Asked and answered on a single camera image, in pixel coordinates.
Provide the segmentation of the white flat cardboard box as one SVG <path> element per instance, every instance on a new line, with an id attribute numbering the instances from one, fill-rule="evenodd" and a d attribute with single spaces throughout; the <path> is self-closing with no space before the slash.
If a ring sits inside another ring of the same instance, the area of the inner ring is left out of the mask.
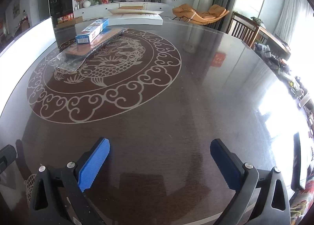
<path id="1" fill-rule="evenodd" d="M 114 25 L 163 25 L 163 11 L 143 9 L 110 9 L 109 26 Z"/>

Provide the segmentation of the clear packet of brown items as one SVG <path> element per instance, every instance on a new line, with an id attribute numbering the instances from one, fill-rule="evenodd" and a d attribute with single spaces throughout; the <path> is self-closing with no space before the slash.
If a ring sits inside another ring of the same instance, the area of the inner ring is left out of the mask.
<path id="1" fill-rule="evenodd" d="M 95 51 L 123 34 L 127 28 L 106 28 L 91 43 L 77 44 L 76 42 L 60 52 L 49 61 L 55 69 L 74 72 Z"/>

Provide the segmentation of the wooden dining chair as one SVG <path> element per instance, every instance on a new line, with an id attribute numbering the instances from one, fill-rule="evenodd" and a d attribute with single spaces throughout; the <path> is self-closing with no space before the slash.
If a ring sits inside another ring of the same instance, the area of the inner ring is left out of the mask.
<path id="1" fill-rule="evenodd" d="M 232 13 L 232 18 L 227 33 L 235 38 L 240 39 L 250 48 L 259 34 L 260 25 L 253 20 L 237 13 Z"/>

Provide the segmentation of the orange lounge chair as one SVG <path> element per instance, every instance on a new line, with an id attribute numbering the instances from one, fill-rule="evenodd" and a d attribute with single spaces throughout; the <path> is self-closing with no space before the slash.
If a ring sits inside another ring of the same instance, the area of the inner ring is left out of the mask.
<path id="1" fill-rule="evenodd" d="M 229 14 L 229 11 L 217 4 L 212 5 L 206 12 L 198 12 L 188 4 L 173 8 L 175 18 L 180 21 L 196 24 L 209 25 L 221 20 Z"/>

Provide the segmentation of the white tv cabinet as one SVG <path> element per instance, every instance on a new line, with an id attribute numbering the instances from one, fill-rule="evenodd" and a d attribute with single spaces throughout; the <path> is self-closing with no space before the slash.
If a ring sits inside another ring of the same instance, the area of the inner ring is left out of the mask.
<path id="1" fill-rule="evenodd" d="M 101 5 L 93 5 L 87 8 L 77 9 L 73 12 L 74 17 L 82 16 L 82 19 L 90 20 L 99 17 L 109 17 L 112 12 L 116 11 L 135 11 L 139 12 L 152 11 L 161 14 L 164 17 L 172 17 L 174 5 L 164 3 L 151 3 L 151 2 L 122 2 L 122 3 L 108 3 Z"/>

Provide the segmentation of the blue white ointment box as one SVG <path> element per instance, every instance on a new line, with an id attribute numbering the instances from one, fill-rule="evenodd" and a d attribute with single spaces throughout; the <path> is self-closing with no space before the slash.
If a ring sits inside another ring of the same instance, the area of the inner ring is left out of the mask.
<path id="1" fill-rule="evenodd" d="M 76 43 L 79 45 L 91 44 L 106 29 L 108 23 L 108 18 L 95 20 L 76 35 Z"/>

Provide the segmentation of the white storage box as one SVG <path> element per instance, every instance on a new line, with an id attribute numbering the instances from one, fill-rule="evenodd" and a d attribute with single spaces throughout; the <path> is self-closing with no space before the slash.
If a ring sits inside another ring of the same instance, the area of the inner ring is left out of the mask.
<path id="1" fill-rule="evenodd" d="M 49 17 L 19 35 L 1 52 L 1 111 L 28 68 L 55 42 Z"/>

